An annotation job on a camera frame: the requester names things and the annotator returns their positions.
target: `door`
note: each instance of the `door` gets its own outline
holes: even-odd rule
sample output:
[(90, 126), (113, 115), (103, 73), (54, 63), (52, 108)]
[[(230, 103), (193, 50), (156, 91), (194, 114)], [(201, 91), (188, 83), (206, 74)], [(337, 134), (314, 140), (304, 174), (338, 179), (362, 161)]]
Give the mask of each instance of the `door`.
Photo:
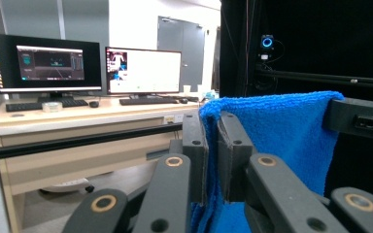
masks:
[(184, 85), (196, 92), (202, 84), (204, 67), (204, 29), (197, 23), (158, 17), (157, 49), (178, 50), (182, 53), (180, 92)]

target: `desk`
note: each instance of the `desk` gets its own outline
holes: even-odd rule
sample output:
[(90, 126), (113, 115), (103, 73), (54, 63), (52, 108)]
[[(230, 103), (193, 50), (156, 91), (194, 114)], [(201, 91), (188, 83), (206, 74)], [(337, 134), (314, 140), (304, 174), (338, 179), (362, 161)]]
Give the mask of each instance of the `desk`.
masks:
[[(156, 126), (162, 124), (164, 116), (182, 116), (198, 108), (193, 102), (121, 106), (118, 98), (103, 98), (99, 108), (94, 109), (6, 113), (3, 104), (0, 106), (0, 147)], [(174, 137), (174, 133), (164, 133), (0, 159), (12, 231), (19, 232), (22, 228), (25, 192), (148, 162), (147, 152), (168, 149)]]

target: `monitor screen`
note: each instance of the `monitor screen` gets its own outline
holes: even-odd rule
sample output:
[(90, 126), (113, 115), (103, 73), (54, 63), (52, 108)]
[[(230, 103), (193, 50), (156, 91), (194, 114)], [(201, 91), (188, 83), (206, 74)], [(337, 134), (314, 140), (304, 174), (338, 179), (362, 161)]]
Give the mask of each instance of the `monitor screen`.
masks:
[(178, 93), (181, 52), (106, 47), (108, 94)]
[(0, 34), (0, 93), (102, 90), (99, 43)]

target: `black rod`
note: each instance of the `black rod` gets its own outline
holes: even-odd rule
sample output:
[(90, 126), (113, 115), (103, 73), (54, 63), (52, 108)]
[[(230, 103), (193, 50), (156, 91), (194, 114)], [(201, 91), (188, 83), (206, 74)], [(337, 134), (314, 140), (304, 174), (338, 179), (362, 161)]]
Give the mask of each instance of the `black rod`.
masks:
[(366, 77), (334, 76), (334, 75), (284, 72), (284, 71), (265, 71), (265, 70), (260, 70), (260, 69), (256, 69), (256, 73), (264, 77), (276, 77), (276, 78), (283, 78), (283, 79), (299, 79), (299, 80), (322, 81), (322, 82), (337, 81), (337, 82), (348, 82), (348, 83), (350, 83), (351, 80), (357, 80), (357, 83), (373, 84), (373, 78), (366, 78)]
[(153, 134), (168, 133), (182, 130), (181, 123), (165, 124), (140, 129), (122, 130), (119, 132), (94, 134), (88, 136), (80, 136), (69, 139), (57, 139), (40, 143), (32, 143), (25, 145), (16, 145), (0, 148), (0, 159), (27, 155), (31, 153), (39, 153), (51, 150), (62, 150), (76, 148), (81, 146), (108, 143), (129, 138), (149, 136)]

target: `white desk surface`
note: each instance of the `white desk surface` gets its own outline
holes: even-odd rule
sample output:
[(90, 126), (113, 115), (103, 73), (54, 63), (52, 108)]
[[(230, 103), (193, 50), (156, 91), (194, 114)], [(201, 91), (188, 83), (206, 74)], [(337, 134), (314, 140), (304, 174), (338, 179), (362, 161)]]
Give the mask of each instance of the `white desk surface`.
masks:
[[(90, 102), (98, 98), (83, 99)], [(42, 110), (7, 113), (3, 103), (0, 106), (0, 136), (183, 115), (198, 108), (198, 103), (190, 101), (187, 104), (122, 106), (118, 98), (103, 97), (98, 108), (84, 106), (64, 108), (57, 113), (45, 113)]]

